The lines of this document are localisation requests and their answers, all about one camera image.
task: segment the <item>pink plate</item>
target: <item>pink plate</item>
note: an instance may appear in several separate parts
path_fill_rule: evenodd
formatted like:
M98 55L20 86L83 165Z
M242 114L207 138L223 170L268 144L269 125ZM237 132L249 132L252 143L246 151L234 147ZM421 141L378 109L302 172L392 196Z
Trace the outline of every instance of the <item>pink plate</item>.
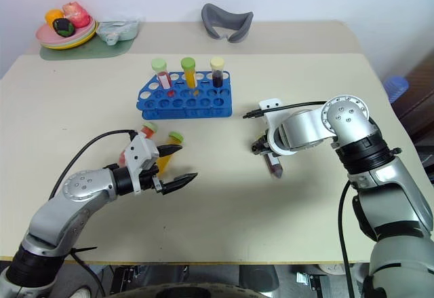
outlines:
M75 29L74 35L70 37L64 38L59 36L55 30L50 28L47 23L41 26L38 31L36 31L36 38L39 42L46 43L48 45L61 45L63 43L68 43L73 40L79 39L83 35L85 35L89 30L95 27L95 21L93 18L90 18L90 22L83 28Z

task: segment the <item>stack of plates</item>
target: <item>stack of plates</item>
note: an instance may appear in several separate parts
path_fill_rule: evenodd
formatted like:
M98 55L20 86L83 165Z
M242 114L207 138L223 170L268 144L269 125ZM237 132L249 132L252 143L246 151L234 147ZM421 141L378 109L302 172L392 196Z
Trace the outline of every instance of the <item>stack of plates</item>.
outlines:
M69 49L77 47L78 45L90 40L94 36L97 27L98 22L91 18L90 23L87 26L75 29L74 35L64 38L59 36L55 30L45 23L36 32L36 38L43 47L56 50Z

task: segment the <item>white wall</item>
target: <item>white wall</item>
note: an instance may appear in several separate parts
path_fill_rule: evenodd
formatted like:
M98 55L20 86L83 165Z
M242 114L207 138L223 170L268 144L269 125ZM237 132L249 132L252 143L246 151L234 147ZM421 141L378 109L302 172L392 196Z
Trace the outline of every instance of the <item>white wall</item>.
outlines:
M434 0L0 0L0 76L33 40L44 13L68 1L99 20L198 20L207 2L252 10L262 21L337 19L354 31L380 78L406 73L434 48Z

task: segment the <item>pink fruit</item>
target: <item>pink fruit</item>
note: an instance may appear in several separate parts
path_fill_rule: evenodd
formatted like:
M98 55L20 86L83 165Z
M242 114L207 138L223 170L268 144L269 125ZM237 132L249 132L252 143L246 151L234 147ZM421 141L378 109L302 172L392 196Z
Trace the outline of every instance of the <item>pink fruit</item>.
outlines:
M65 18L71 21L76 28L83 28L90 23L90 16L76 1L62 6Z

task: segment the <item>blue test tube rack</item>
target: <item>blue test tube rack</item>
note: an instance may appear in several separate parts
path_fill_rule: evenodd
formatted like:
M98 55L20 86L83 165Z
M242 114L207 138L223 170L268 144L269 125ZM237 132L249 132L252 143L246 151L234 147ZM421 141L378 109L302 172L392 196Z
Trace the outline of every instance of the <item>blue test tube rack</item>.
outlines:
M232 115L231 75L223 72L223 86L212 85L211 71L197 71L197 88L186 85L184 72L171 72L172 87L163 89L157 76L138 93L143 119L213 118Z

